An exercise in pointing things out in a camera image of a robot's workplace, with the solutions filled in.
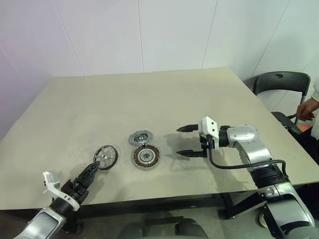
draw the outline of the person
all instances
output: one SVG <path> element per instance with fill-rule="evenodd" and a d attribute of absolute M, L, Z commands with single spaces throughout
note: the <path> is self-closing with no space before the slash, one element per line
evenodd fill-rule
<path fill-rule="evenodd" d="M 313 127 L 307 129 L 296 137 L 298 143 L 319 165 L 319 118 L 314 115 L 314 111 L 319 108 L 319 80 L 314 83 L 312 97 L 300 104 L 297 108 L 297 118 L 303 121 L 313 120 Z"/>

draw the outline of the floor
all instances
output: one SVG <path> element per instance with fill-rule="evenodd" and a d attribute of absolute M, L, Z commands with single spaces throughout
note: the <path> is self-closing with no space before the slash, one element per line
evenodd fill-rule
<path fill-rule="evenodd" d="M 267 229 L 256 223 L 258 211 L 252 211 L 233 220 L 220 220 L 217 208 L 191 208 L 149 214 L 125 214 L 85 219 L 81 235 L 59 232 L 56 239 L 116 239 L 127 223 L 142 223 L 145 220 L 183 216 L 196 220 L 211 239 L 270 239 Z M 146 227 L 148 236 L 174 235 L 174 223 Z M 25 226 L 25 221 L 0 213 L 0 238 L 13 238 Z"/>

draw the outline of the white sleeve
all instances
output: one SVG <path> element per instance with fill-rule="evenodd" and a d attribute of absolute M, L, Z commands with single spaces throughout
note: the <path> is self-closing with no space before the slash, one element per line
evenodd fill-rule
<path fill-rule="evenodd" d="M 314 92 L 311 95 L 311 97 L 315 100 L 319 102 L 319 80 L 316 80 L 314 83 Z"/>

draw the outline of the black cable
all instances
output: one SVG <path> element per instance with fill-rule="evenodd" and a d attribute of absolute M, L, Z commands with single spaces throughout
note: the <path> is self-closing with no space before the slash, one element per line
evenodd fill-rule
<path fill-rule="evenodd" d="M 223 165 L 218 165 L 214 163 L 213 161 L 213 151 L 212 147 L 208 148 L 208 154 L 209 154 L 209 162 L 214 165 L 216 168 L 220 169 L 239 169 L 239 168 L 251 168 L 251 167 L 257 167 L 257 166 L 262 166 L 262 165 L 267 165 L 267 164 L 274 164 L 274 163 L 282 163 L 282 172 L 283 175 L 287 176 L 286 173 L 286 162 L 283 160 L 269 160 L 269 161 L 264 161 L 264 162 L 259 162 L 259 163 L 250 163 L 250 164 L 242 164 L 242 165 L 233 165 L 233 166 L 223 166 Z"/>

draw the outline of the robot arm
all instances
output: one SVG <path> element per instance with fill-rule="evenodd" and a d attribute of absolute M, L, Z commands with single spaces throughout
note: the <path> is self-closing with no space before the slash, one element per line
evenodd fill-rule
<path fill-rule="evenodd" d="M 73 181 L 67 181 L 61 188 L 55 172 L 44 172 L 44 185 L 54 200 L 28 222 L 24 230 L 15 239 L 50 239 L 68 222 L 87 197 L 87 188 L 92 184 L 100 162 L 87 166 Z"/>
<path fill-rule="evenodd" d="M 198 125 L 191 124 L 177 131 L 199 131 L 202 152 L 184 150 L 178 154 L 188 157 L 208 157 L 210 162 L 221 169 L 247 168 L 257 186 L 265 221 L 270 233 L 275 238 L 318 238 L 319 229 L 309 210 L 302 202 L 288 180 L 285 162 L 275 160 L 268 148 L 259 139 L 258 131 L 251 125 L 236 127 L 222 126 L 209 117 L 203 118 Z M 221 166 L 213 161 L 212 149 L 220 147 L 236 148 L 239 151 L 242 165 Z M 276 165 L 283 164 L 283 172 Z"/>

